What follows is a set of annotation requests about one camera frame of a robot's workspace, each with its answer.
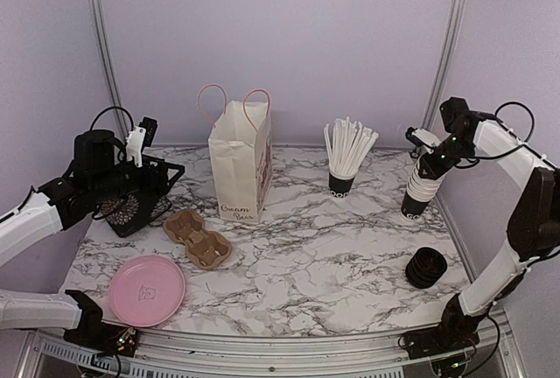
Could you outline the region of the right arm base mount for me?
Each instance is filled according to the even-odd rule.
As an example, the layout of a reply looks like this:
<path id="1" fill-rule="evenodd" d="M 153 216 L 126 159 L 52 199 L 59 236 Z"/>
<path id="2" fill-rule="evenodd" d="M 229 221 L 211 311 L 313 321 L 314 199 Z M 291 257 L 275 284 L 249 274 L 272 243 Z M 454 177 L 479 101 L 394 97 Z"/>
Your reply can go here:
<path id="1" fill-rule="evenodd" d="M 397 344 L 411 360 L 474 346 L 480 342 L 477 329 L 485 316 L 485 313 L 478 316 L 464 314 L 456 295 L 446 304 L 436 326 L 405 332 Z"/>

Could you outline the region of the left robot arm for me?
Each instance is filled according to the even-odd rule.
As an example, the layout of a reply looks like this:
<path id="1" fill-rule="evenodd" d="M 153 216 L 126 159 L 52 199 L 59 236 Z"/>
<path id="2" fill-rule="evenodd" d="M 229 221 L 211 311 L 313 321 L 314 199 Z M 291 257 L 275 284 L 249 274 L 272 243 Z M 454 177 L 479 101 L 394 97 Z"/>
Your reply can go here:
<path id="1" fill-rule="evenodd" d="M 133 213 L 114 230 L 126 237 L 157 218 L 155 212 L 184 175 L 181 164 L 144 154 L 158 128 L 145 117 L 131 124 L 124 140 L 109 129 L 89 129 L 73 143 L 73 159 L 59 177 L 31 188 L 24 201 L 1 218 L 1 263 L 87 217 L 111 221 L 127 208 Z M 102 309 L 79 290 L 58 294 L 1 292 L 4 330 L 62 328 L 73 330 L 91 347 L 104 347 L 110 328 Z"/>

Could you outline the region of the stack of paper coffee cups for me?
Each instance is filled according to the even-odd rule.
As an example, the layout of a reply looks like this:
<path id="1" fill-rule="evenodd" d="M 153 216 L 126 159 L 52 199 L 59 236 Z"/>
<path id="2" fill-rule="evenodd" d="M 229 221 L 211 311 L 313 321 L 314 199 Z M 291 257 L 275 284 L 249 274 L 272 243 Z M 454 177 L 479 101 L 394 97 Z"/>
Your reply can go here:
<path id="1" fill-rule="evenodd" d="M 426 168 L 422 167 L 423 162 L 424 156 L 415 162 L 402 199 L 401 213 L 410 221 L 417 220 L 423 214 L 445 178 L 445 175 L 437 179 L 422 177 L 421 173 L 428 172 Z"/>

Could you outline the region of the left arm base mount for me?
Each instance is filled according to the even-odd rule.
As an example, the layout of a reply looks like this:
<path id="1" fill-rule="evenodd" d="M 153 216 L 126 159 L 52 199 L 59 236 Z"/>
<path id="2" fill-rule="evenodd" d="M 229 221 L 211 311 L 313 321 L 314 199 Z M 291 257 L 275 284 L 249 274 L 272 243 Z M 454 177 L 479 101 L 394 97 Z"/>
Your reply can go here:
<path id="1" fill-rule="evenodd" d="M 80 309 L 80 321 L 74 328 L 64 331 L 64 340 L 82 347 L 98 350 L 102 354 L 132 358 L 137 350 L 139 331 L 134 327 L 112 325 L 104 322 L 102 308 L 79 290 L 66 290 Z"/>

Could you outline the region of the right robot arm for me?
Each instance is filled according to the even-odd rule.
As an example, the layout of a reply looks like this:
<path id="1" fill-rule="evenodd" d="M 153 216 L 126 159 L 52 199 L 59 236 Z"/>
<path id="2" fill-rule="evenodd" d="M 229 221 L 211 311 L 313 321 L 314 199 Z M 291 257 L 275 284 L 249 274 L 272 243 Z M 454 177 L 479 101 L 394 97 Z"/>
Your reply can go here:
<path id="1" fill-rule="evenodd" d="M 403 203 L 424 210 L 447 172 L 462 162 L 494 161 L 521 191 L 497 255 L 482 273 L 446 304 L 438 325 L 407 332 L 407 348 L 454 350 L 475 335 L 492 306 L 509 296 L 530 268 L 559 254 L 559 168 L 519 138 L 498 112 L 472 110 L 463 98 L 440 107 L 448 136 L 408 128 L 407 139 L 426 152 L 416 161 Z"/>

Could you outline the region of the stack of black cup lids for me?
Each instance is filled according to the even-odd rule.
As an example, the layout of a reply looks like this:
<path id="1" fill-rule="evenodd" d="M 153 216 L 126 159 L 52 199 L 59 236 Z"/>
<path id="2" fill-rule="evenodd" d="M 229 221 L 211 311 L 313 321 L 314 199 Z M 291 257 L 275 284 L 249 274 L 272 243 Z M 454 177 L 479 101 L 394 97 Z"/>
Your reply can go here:
<path id="1" fill-rule="evenodd" d="M 405 276 L 418 289 L 433 286 L 447 271 L 447 261 L 434 248 L 421 247 L 409 260 Z"/>

